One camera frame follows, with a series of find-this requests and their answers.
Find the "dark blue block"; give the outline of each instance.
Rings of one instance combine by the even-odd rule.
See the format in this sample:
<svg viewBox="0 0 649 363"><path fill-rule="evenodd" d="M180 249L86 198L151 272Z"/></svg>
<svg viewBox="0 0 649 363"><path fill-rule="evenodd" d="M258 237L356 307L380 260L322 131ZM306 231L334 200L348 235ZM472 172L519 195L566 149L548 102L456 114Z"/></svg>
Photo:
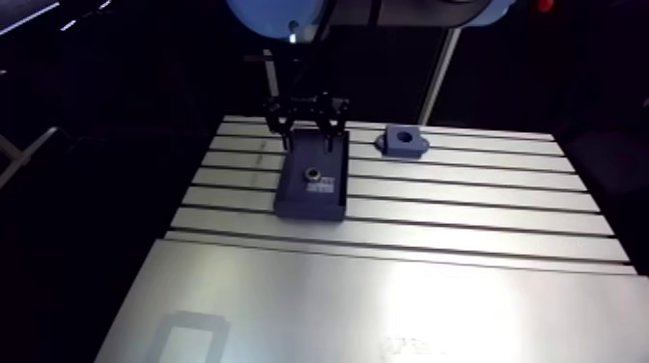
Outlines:
<svg viewBox="0 0 649 363"><path fill-rule="evenodd" d="M275 192L277 216L333 221L345 218L349 140L347 131L334 137L328 151L325 138L318 130L293 131L293 150L284 159ZM305 176L310 168L320 173L317 181L309 181Z"/></svg>
<svg viewBox="0 0 649 363"><path fill-rule="evenodd" d="M385 128L385 134L376 142L383 154L392 157L419 158L428 151L428 140L421 137L417 126L395 126Z"/></svg>

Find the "metal nut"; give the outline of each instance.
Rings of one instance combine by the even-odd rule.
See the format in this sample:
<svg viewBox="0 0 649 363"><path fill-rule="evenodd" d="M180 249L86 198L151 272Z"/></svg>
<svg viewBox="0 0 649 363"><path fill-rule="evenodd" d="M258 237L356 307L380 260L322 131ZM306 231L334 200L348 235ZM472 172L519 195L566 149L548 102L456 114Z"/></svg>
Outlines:
<svg viewBox="0 0 649 363"><path fill-rule="evenodd" d="M306 168L306 170L304 170L304 178L308 182L319 182L321 177L322 174L320 174L320 170L316 168Z"/></svg>

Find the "hole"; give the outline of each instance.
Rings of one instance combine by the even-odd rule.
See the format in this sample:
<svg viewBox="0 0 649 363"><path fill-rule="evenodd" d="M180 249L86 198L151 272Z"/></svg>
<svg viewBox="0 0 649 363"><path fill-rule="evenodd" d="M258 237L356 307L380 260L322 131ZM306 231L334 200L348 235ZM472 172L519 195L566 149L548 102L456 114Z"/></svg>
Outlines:
<svg viewBox="0 0 649 363"><path fill-rule="evenodd" d="M409 132L399 131L397 133L397 139L399 139L399 141L403 143L409 143L410 141L412 141L412 135L410 135Z"/></svg>
<svg viewBox="0 0 649 363"><path fill-rule="evenodd" d="M320 180L320 176L321 176L320 170L316 168L307 168L304 171L304 178L308 182L318 182Z"/></svg>

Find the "workbench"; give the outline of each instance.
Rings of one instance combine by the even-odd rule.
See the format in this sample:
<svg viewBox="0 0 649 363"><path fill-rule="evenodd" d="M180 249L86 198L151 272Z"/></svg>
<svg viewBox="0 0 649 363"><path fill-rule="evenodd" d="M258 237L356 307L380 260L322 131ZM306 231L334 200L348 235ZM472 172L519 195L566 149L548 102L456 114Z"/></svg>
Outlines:
<svg viewBox="0 0 649 363"><path fill-rule="evenodd" d="M297 221L279 137L226 117L96 362L649 361L649 281L550 135L348 129L345 221Z"/></svg>

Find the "metal plate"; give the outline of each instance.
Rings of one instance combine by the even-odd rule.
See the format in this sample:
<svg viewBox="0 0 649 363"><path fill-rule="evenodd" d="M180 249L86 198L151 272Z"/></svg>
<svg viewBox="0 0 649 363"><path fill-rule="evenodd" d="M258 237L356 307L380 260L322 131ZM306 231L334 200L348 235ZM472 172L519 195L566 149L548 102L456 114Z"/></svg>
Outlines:
<svg viewBox="0 0 649 363"><path fill-rule="evenodd" d="M221 363L645 362L648 298L639 276L159 241L96 362L147 361L178 312L228 323Z"/></svg>
<svg viewBox="0 0 649 363"><path fill-rule="evenodd" d="M266 120L263 117L248 117L248 116L234 116L228 115L223 118L224 123L250 123L250 124L265 124ZM365 123L348 121L347 128L366 128L366 129L384 129L384 123ZM474 128L461 128L461 127L439 127L439 126L424 126L421 127L422 133L431 134L450 134L450 135L466 135L478 136L489 138L506 138L506 139L519 139L519 140L537 140L537 141L553 141L552 135L546 133L534 132L512 132L512 131L498 131L487 129L474 129Z"/></svg>
<svg viewBox="0 0 649 363"><path fill-rule="evenodd" d="M274 190L279 173L200 168L194 183ZM351 177L348 195L407 201L486 205L522 209L598 212L593 198L580 192L528 190L494 186L456 185L429 181L391 181Z"/></svg>
<svg viewBox="0 0 649 363"><path fill-rule="evenodd" d="M272 213L274 192L219 187L192 186L185 205ZM601 215L543 210L452 206L435 203L402 202L351 197L347 220L421 223L442 226L482 227L529 232L558 232L612 236Z"/></svg>
<svg viewBox="0 0 649 363"><path fill-rule="evenodd" d="M276 137L270 134L266 125L255 124L227 124L223 123L218 128L221 136L257 136ZM382 134L381 130L351 129L352 142L373 143ZM484 138L456 135L431 135L423 133L422 137L428 140L431 148L465 149L487 152L503 152L512 154L542 154L563 155L563 152L553 142L540 142L529 140Z"/></svg>
<svg viewBox="0 0 649 363"><path fill-rule="evenodd" d="M210 149L262 154L284 153L284 147L282 146L280 139L252 137L217 136L212 140ZM385 157L377 150L377 148L374 147L374 145L359 143L350 144L350 158L541 170L563 173L575 172L573 166L565 157L430 149L427 153L423 154L420 159L403 160Z"/></svg>
<svg viewBox="0 0 649 363"><path fill-rule="evenodd" d="M172 227L186 232L330 241L356 246L458 253L537 256L626 262L613 238L421 226L346 220L343 223L285 220L268 213L182 207Z"/></svg>
<svg viewBox="0 0 649 363"><path fill-rule="evenodd" d="M210 152L205 155L203 165L276 171L280 170L283 161L284 156L279 154ZM520 188L586 190L583 182L574 174L410 164L387 160L350 160L350 176Z"/></svg>
<svg viewBox="0 0 649 363"><path fill-rule="evenodd" d="M209 243L226 246L261 248L266 250L293 251L328 256L347 256L369 258L388 261L413 261L450 265L478 265L490 267L506 267L515 269L535 269L544 271L582 272L636 275L635 268L630 265L589 263L584 261L554 261L548 259L523 258L516 259L497 256L480 256L470 254L421 252L398 249L378 249L364 247L350 247L328 242L304 243L303 241L278 240L272 238L257 239L245 237L232 237L181 231L167 232L166 239Z"/></svg>

